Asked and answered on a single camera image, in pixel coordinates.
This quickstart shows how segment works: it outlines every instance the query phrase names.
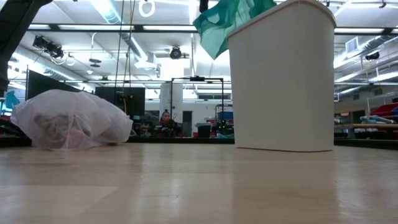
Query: door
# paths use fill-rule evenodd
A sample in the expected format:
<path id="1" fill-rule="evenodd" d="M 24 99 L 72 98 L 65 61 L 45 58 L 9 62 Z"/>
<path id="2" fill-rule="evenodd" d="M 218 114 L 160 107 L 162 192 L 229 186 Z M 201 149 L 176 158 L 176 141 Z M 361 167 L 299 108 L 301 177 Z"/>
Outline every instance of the door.
<path id="1" fill-rule="evenodd" d="M 184 137 L 192 137 L 192 111 L 182 112 L 182 129 Z"/>

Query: security camera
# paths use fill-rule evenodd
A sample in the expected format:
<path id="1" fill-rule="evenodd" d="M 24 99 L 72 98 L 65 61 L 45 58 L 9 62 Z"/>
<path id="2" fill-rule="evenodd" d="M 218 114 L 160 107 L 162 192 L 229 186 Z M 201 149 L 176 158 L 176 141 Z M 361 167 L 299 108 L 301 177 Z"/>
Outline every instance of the security camera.
<path id="1" fill-rule="evenodd" d="M 180 59 L 182 56 L 180 47 L 173 47 L 172 51 L 170 52 L 171 59 Z"/>

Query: spotlight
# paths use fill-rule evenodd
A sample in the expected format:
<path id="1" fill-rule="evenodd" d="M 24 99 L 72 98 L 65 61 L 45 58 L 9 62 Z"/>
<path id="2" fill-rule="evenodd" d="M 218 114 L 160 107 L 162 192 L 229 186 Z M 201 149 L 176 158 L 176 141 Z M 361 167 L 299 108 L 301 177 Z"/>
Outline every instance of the spotlight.
<path id="1" fill-rule="evenodd" d="M 43 50 L 53 58 L 63 58 L 62 46 L 55 45 L 53 42 L 45 40 L 42 36 L 36 36 L 33 41 L 33 47 Z"/>
<path id="2" fill-rule="evenodd" d="M 171 59 L 180 59 L 182 56 L 180 47 L 173 47 L 172 51 L 170 52 Z"/>
<path id="3" fill-rule="evenodd" d="M 376 53 L 374 53 L 374 54 L 365 56 L 365 59 L 366 59 L 366 60 L 376 60 L 376 59 L 378 59 L 379 57 L 380 57 L 380 53 L 379 53 L 379 52 L 376 52 Z"/>

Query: rope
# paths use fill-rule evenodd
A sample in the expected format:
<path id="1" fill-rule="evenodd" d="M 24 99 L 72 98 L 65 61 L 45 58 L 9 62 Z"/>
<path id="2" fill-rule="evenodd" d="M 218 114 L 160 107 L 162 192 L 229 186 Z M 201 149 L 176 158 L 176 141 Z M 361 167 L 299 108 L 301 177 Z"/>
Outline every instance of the rope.
<path id="1" fill-rule="evenodd" d="M 116 97 L 116 85 L 118 84 L 118 71 L 119 71 L 119 60 L 120 60 L 120 48 L 121 48 L 121 41 L 122 41 L 122 36 L 120 35 L 122 32 L 123 28 L 123 12 L 124 12 L 124 0 L 122 3 L 122 16 L 121 16 L 121 21 L 120 21 L 120 31 L 119 31 L 119 47 L 118 47 L 118 59 L 116 61 L 116 76 L 114 79 L 114 102 L 116 103 L 117 97 Z"/>
<path id="2" fill-rule="evenodd" d="M 132 36 L 132 19 L 134 18 L 134 10 L 135 10 L 135 8 L 136 8 L 136 0 L 134 0 L 134 4 L 133 4 L 133 1 L 132 0 L 130 0 L 130 11 L 131 11 L 131 13 L 130 13 L 130 33 L 129 33 L 129 39 L 131 39 L 131 36 Z M 124 84 L 125 84 L 125 81 L 126 81 L 126 75 L 127 75 L 127 65 L 128 65 L 128 67 L 129 67 L 129 86 L 130 86 L 130 89 L 129 89 L 129 91 L 130 91 L 130 95 L 131 95 L 131 53 L 130 53 L 130 46 L 129 46 L 129 48 L 127 49 L 127 59 L 128 59 L 128 62 L 126 61 L 126 67 L 125 67 L 125 69 L 124 69 L 124 78 L 123 78 L 123 87 L 122 87 L 122 92 L 124 93 Z"/>

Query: blue object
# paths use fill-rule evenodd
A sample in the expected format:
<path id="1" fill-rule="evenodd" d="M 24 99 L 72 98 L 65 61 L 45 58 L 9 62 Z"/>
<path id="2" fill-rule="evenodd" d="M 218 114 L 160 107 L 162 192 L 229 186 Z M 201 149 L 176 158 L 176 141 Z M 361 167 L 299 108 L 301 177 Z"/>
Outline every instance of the blue object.
<path id="1" fill-rule="evenodd" d="M 397 108 L 392 110 L 392 114 L 393 115 L 398 115 L 398 106 L 397 106 Z"/>
<path id="2" fill-rule="evenodd" d="M 13 109 L 20 101 L 15 96 L 15 91 L 12 90 L 6 94 L 6 108 Z"/>
<path id="3" fill-rule="evenodd" d="M 217 119 L 234 119 L 234 113 L 230 111 L 224 111 L 223 116 L 223 112 L 218 112 Z"/>

